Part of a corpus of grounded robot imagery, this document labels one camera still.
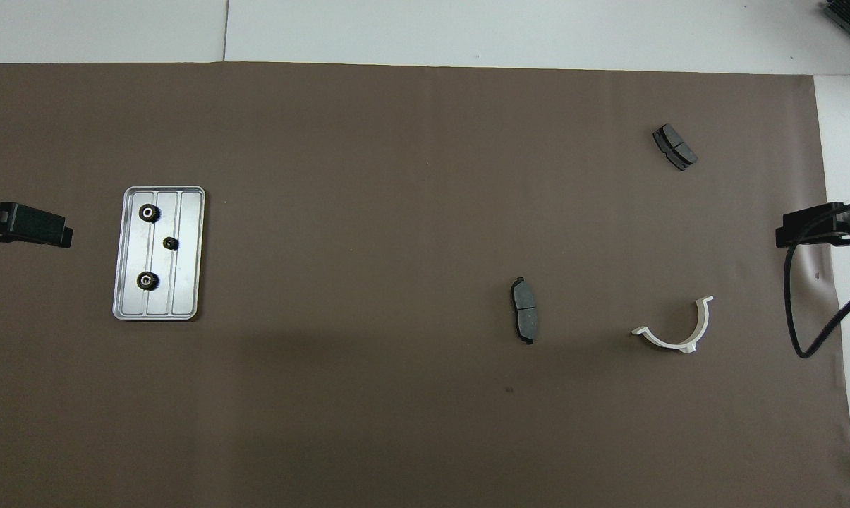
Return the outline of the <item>silver ribbed metal tray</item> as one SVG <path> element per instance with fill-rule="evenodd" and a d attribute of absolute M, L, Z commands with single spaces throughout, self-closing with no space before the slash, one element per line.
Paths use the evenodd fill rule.
<path fill-rule="evenodd" d="M 141 221 L 142 205 L 156 205 L 155 223 Z M 197 314 L 206 193 L 201 186 L 131 186 L 123 194 L 112 315 L 119 320 L 190 320 Z M 162 241 L 174 237 L 176 251 Z M 144 271 L 157 274 L 154 291 L 139 289 Z"/>

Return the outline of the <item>stacked grey brake pads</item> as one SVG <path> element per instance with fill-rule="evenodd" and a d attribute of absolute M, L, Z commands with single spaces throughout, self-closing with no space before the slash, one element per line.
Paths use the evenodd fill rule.
<path fill-rule="evenodd" d="M 691 165 L 698 163 L 696 153 L 670 124 L 660 126 L 653 132 L 652 138 L 667 161 L 679 171 L 685 171 Z"/>

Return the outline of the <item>single grey brake pad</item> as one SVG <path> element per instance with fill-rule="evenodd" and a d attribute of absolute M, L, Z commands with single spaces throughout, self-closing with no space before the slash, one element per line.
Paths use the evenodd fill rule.
<path fill-rule="evenodd" d="M 518 338 L 524 344 L 534 344 L 538 335 L 537 302 L 524 277 L 518 277 L 511 285 L 511 298 Z"/>

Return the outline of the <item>brown paper table mat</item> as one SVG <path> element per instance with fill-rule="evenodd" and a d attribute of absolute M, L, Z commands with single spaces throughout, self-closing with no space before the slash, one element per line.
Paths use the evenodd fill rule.
<path fill-rule="evenodd" d="M 190 320 L 112 315 L 131 186 L 205 190 Z M 0 508 L 850 508 L 810 76 L 0 65 L 0 200 L 74 231 L 0 244 Z"/>

